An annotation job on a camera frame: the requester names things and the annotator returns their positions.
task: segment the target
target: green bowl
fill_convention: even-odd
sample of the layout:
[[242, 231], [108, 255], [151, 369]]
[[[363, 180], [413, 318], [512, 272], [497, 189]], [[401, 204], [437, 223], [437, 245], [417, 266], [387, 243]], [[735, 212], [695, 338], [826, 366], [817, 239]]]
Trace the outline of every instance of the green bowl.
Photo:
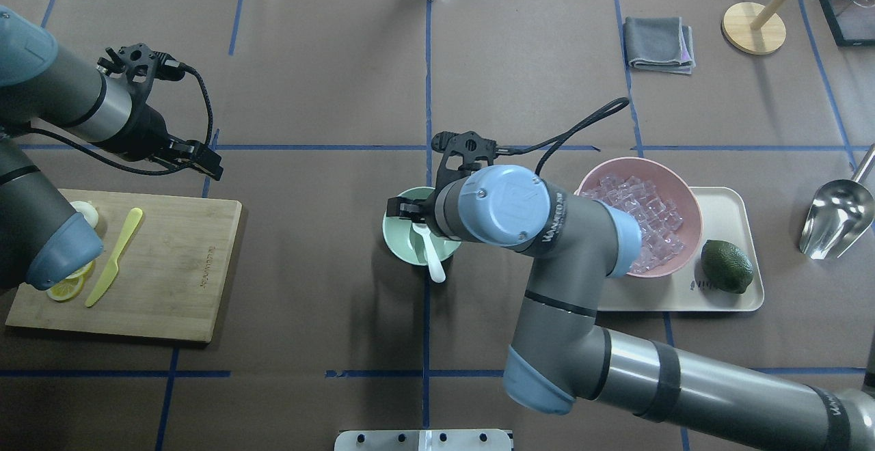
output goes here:
[[[412, 198], [414, 200], [424, 200], [431, 195], [433, 187], [414, 187], [406, 192], [400, 193], [398, 196], [404, 198]], [[383, 214], [383, 239], [395, 256], [410, 264], [417, 264], [420, 267], [425, 267], [428, 264], [425, 261], [425, 243], [422, 237], [413, 230], [413, 223], [398, 217], [386, 217]], [[440, 236], [431, 236], [431, 241], [435, 245], [437, 257], [441, 261], [446, 260], [459, 249], [462, 245], [460, 241], [444, 239]]]

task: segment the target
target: light blue joint cap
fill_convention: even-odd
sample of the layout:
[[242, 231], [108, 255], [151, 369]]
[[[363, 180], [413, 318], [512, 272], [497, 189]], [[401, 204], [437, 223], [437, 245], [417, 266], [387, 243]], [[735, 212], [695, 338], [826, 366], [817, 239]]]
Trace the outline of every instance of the light blue joint cap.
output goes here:
[[525, 359], [513, 347], [507, 348], [507, 366], [504, 369], [504, 391], [523, 407], [542, 413], [565, 415], [574, 405], [574, 397], [562, 391]]
[[521, 245], [547, 223], [550, 194], [530, 169], [490, 165], [462, 185], [459, 216], [468, 232], [488, 245]]
[[626, 214], [622, 210], [610, 207], [603, 201], [596, 200], [607, 208], [610, 218], [613, 220], [613, 227], [617, 230], [617, 263], [613, 265], [613, 270], [608, 274], [609, 279], [619, 279], [632, 268], [632, 263], [638, 256], [641, 255], [641, 227], [638, 226], [638, 221], [635, 217]]
[[0, 5], [0, 87], [42, 74], [57, 58], [57, 40], [9, 7]]
[[44, 291], [103, 252], [103, 243], [84, 215], [70, 215], [49, 237], [27, 269], [25, 282]]

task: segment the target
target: scoop handle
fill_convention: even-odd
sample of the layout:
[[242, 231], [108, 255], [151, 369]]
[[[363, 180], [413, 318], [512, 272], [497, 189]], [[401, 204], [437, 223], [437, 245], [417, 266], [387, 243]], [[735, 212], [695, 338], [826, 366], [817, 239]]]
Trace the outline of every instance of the scoop handle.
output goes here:
[[875, 163], [875, 143], [869, 147], [869, 152], [866, 152], [866, 156], [863, 157], [863, 162], [860, 163], [856, 173], [854, 173], [854, 176], [850, 179], [857, 183], [865, 180], [866, 174], [869, 174], [869, 171], [872, 170], [873, 163]]

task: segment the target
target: white spoon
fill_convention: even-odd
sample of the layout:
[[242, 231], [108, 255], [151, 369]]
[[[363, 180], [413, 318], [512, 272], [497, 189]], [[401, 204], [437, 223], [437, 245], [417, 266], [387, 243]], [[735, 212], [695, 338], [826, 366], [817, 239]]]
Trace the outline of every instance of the white spoon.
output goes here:
[[431, 242], [431, 230], [429, 226], [423, 223], [413, 223], [413, 230], [422, 236], [422, 241], [425, 243], [425, 261], [429, 264], [431, 279], [440, 284], [446, 280], [446, 273], [444, 273], [444, 267], [440, 264], [438, 252], [435, 251], [435, 245]]

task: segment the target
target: table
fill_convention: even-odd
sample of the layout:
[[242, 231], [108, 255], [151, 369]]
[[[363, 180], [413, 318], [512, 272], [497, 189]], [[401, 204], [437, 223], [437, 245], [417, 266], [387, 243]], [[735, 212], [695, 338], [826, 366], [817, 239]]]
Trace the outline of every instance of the table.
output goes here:
[[[225, 174], [131, 176], [20, 139], [65, 189], [243, 202], [237, 266], [206, 346], [4, 329], [0, 442], [15, 449], [331, 449], [344, 429], [512, 429], [519, 449], [731, 444], [593, 402], [565, 417], [513, 403], [500, 371], [530, 260], [463, 245], [448, 280], [382, 243], [388, 196], [434, 180], [438, 131], [525, 146], [603, 103], [543, 177], [575, 189], [618, 156], [744, 198], [766, 302], [750, 314], [602, 314], [599, 324], [819, 385], [859, 388], [872, 337], [875, 236], [843, 258], [796, 248], [813, 192], [873, 140], [869, 49], [838, 49], [816, 0], [779, 10], [787, 42], [754, 57], [721, 36], [740, 1], [0, 0], [96, 59], [145, 42], [199, 69]], [[630, 71], [625, 16], [682, 16], [691, 77]], [[156, 83], [171, 133], [199, 137], [192, 80]], [[540, 152], [500, 162], [534, 167]], [[0, 295], [0, 314], [14, 292]]]

